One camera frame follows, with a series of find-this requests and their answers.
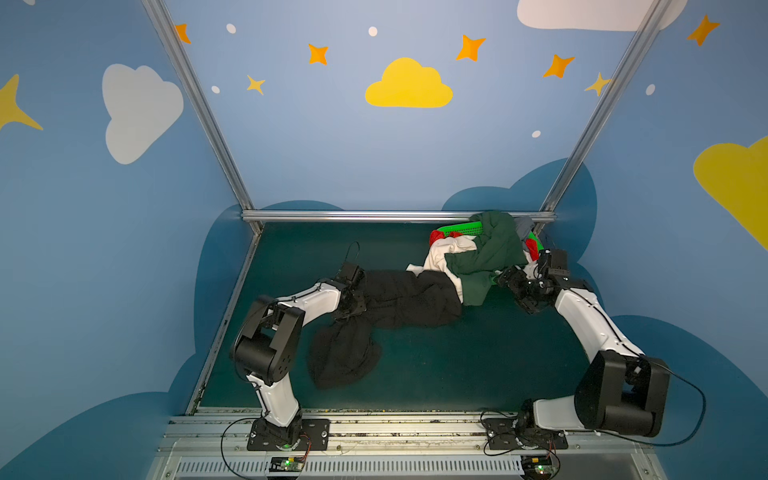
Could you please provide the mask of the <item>black t shirt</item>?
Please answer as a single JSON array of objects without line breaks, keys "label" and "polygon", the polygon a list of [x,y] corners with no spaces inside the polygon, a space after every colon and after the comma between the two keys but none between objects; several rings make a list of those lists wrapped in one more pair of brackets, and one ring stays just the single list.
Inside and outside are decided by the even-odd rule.
[{"label": "black t shirt", "polygon": [[318,389],[351,385],[377,366],[382,347],[377,329],[436,328],[456,322],[462,302],[443,272],[369,270],[358,285],[365,310],[320,327],[308,353],[309,376]]}]

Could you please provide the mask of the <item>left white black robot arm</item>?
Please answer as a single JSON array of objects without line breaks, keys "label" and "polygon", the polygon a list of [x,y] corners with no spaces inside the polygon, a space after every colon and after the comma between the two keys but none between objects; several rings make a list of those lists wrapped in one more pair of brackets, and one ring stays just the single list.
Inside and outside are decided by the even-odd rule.
[{"label": "left white black robot arm", "polygon": [[302,409],[290,381],[303,327],[326,314],[355,314],[365,303],[357,280],[323,279],[272,298],[259,296],[230,349],[236,374],[249,382],[262,407],[253,421],[251,451],[293,450],[302,442]]}]

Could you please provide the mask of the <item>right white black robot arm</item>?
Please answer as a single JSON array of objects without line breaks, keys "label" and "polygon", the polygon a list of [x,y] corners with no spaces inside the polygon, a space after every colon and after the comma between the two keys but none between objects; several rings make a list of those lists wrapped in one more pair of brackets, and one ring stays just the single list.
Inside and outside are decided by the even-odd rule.
[{"label": "right white black robot arm", "polygon": [[531,442],[539,433],[606,431],[653,438],[661,430],[670,373],[644,355],[599,303],[591,286],[564,270],[531,277],[518,266],[503,271],[498,286],[528,313],[551,305],[575,333],[589,366],[575,392],[557,399],[529,399],[516,434]]}]

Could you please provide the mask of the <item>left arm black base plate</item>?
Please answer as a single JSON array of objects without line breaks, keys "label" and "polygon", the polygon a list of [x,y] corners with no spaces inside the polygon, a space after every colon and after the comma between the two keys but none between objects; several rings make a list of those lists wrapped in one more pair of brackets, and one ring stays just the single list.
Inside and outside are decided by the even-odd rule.
[{"label": "left arm black base plate", "polygon": [[247,441],[248,451],[325,451],[330,438],[328,419],[302,419],[297,417],[287,427],[273,425],[266,419],[257,419],[251,426]]}]

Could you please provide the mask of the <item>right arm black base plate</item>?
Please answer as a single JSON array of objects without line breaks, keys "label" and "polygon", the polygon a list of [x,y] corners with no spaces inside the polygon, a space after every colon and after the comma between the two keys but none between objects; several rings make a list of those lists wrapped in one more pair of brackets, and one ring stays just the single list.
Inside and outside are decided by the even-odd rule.
[{"label": "right arm black base plate", "polygon": [[568,448],[563,432],[524,426],[516,418],[497,417],[480,421],[486,432],[486,449],[490,451],[552,450]]}]

